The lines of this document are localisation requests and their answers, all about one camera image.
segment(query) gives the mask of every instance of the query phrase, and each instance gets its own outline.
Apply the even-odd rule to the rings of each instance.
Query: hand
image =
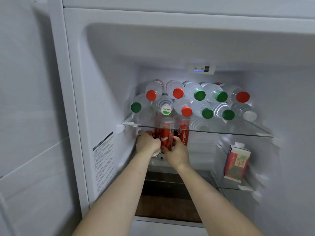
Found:
[[[147,134],[145,131],[140,130],[138,132],[138,141],[136,145],[137,152],[141,151],[148,151],[150,154],[150,157],[153,155],[153,153],[157,152],[160,149],[161,141],[160,139],[154,139],[149,134]]]
[[[169,151],[165,146],[162,150],[165,154],[167,162],[178,172],[183,167],[189,167],[189,154],[187,146],[181,142],[179,137],[174,136],[175,148],[174,151]]]

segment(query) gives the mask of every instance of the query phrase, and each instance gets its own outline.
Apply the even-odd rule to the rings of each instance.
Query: forearm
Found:
[[[178,169],[211,236],[262,236],[262,233],[190,166]]]
[[[137,153],[97,200],[73,235],[127,235],[132,224],[152,153]]]

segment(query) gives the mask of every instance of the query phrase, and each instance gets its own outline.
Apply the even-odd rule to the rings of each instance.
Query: carton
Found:
[[[241,183],[250,158],[244,143],[230,146],[224,167],[224,178]]]

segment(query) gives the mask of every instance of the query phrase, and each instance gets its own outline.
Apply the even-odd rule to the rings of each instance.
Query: open refrigerator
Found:
[[[155,127],[130,111],[148,81],[225,82],[250,93],[258,118],[191,127],[192,166],[264,234],[311,235],[315,0],[49,0],[49,9],[83,216],[135,153],[137,127]],[[203,65],[214,74],[191,71]],[[251,151],[241,184],[223,178],[235,141]],[[146,183],[173,183],[163,155],[148,171]]]

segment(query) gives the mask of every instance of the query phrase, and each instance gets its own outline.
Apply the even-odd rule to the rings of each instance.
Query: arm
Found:
[[[167,162],[181,176],[204,227],[211,236],[263,236],[263,234],[189,164],[187,147],[174,137],[174,151],[163,148]]]
[[[73,236],[128,235],[151,156],[160,140],[139,131],[137,154],[80,222]]]

